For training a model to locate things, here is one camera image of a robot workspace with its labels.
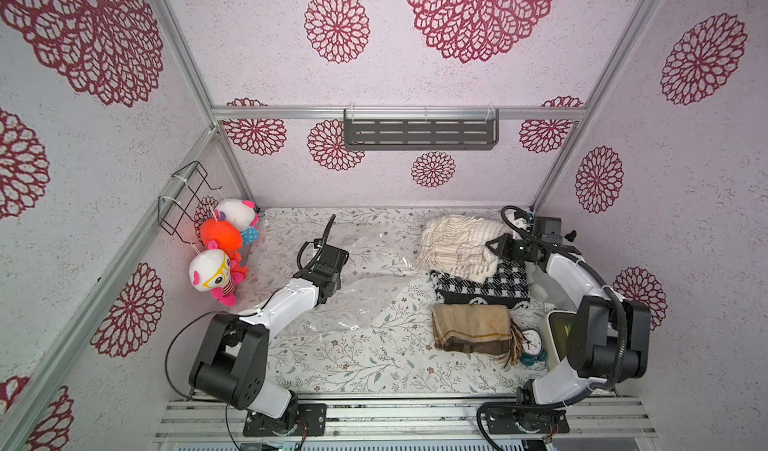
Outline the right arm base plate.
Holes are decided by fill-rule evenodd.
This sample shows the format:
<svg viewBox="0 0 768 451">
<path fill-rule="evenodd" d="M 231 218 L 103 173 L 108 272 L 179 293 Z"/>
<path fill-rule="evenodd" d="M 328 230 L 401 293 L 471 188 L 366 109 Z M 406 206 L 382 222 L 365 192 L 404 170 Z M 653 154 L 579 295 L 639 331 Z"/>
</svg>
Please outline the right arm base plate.
<svg viewBox="0 0 768 451">
<path fill-rule="evenodd" d="M 513 402 L 489 402 L 479 412 L 491 434 L 567 434 L 570 426 L 564 408 Z"/>
</svg>

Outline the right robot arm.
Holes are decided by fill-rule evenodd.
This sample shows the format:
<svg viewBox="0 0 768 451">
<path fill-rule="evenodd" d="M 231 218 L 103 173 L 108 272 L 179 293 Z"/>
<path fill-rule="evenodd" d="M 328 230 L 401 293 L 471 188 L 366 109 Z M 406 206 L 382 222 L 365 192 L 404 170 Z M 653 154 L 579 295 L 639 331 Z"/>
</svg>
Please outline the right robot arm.
<svg viewBox="0 0 768 451">
<path fill-rule="evenodd" d="M 596 390 L 612 390 L 648 368 L 651 312 L 616 291 L 561 234 L 561 220 L 535 216 L 514 205 L 500 211 L 510 231 L 486 243 L 498 258 L 532 263 L 553 279 L 576 306 L 566 356 L 543 377 L 521 387 L 526 408 L 571 406 Z"/>
</svg>

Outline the clear plastic vacuum bag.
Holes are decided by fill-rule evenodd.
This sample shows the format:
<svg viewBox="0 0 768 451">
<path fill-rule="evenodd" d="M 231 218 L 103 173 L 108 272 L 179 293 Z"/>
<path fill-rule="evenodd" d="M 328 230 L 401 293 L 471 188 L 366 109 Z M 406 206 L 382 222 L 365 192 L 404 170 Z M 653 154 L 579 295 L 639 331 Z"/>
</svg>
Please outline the clear plastic vacuum bag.
<svg viewBox="0 0 768 451">
<path fill-rule="evenodd" d="M 287 284 L 298 270 L 296 256 L 300 247 L 320 238 L 326 224 L 325 219 L 311 222 L 268 218 L 251 248 L 247 261 L 250 271 L 247 280 L 238 286 L 235 311 L 249 311 Z M 374 224 L 338 217 L 328 243 L 349 252 L 340 273 L 340 289 L 327 303 L 291 321 L 279 335 L 309 337 L 370 327 L 419 274 L 416 260 L 421 228 L 404 219 Z"/>
</svg>

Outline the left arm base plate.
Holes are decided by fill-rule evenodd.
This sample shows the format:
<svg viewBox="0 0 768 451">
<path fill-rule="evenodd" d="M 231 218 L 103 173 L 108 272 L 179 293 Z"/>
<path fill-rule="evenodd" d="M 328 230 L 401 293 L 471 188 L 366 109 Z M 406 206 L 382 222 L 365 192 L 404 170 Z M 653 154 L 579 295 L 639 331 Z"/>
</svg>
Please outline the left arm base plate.
<svg viewBox="0 0 768 451">
<path fill-rule="evenodd" d="M 290 404 L 279 418 L 249 411 L 243 428 L 245 437 L 316 437 L 325 434 L 328 406 L 325 403 Z"/>
</svg>

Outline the beige brown fringed scarf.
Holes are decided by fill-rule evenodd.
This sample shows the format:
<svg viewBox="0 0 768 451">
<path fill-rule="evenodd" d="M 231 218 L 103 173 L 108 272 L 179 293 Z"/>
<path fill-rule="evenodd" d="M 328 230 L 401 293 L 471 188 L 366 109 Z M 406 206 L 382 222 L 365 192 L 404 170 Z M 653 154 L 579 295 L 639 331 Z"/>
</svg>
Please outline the beige brown fringed scarf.
<svg viewBox="0 0 768 451">
<path fill-rule="evenodd" d="M 526 340 L 503 305 L 436 304 L 431 316 L 438 349 L 487 355 L 504 366 L 522 357 Z"/>
</svg>

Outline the cream knitted scarf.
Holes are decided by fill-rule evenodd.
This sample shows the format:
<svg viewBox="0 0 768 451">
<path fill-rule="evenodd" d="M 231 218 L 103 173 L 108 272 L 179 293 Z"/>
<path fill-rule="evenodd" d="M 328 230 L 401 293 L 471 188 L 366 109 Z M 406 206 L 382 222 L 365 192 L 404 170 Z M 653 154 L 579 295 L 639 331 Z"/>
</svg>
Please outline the cream knitted scarf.
<svg viewBox="0 0 768 451">
<path fill-rule="evenodd" d="M 510 231 L 502 222 L 473 216 L 432 219 L 421 233 L 415 269 L 483 283 L 497 272 L 499 263 L 486 243 Z"/>
</svg>

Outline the black white houndstooth scarf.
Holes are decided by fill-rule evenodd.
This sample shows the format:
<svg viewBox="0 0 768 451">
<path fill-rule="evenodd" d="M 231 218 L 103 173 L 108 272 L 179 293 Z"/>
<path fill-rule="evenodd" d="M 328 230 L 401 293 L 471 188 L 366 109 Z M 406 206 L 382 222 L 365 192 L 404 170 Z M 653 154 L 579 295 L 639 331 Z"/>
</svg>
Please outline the black white houndstooth scarf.
<svg viewBox="0 0 768 451">
<path fill-rule="evenodd" d="M 443 304 L 503 305 L 509 309 L 530 300 L 525 268 L 513 261 L 500 260 L 496 273 L 482 283 L 448 273 L 432 271 L 437 300 Z"/>
</svg>

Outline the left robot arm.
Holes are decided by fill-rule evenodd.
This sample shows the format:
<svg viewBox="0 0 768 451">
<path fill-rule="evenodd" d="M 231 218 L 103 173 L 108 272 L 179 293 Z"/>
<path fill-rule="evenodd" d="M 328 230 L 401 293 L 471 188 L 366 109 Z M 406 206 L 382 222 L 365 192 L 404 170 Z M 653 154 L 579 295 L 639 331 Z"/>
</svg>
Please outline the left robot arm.
<svg viewBox="0 0 768 451">
<path fill-rule="evenodd" d="M 325 244 L 264 303 L 241 314 L 215 314 L 193 361 L 190 386 L 238 410 L 292 425 L 295 393 L 266 377 L 270 341 L 333 296 L 348 259 L 348 251 Z"/>
</svg>

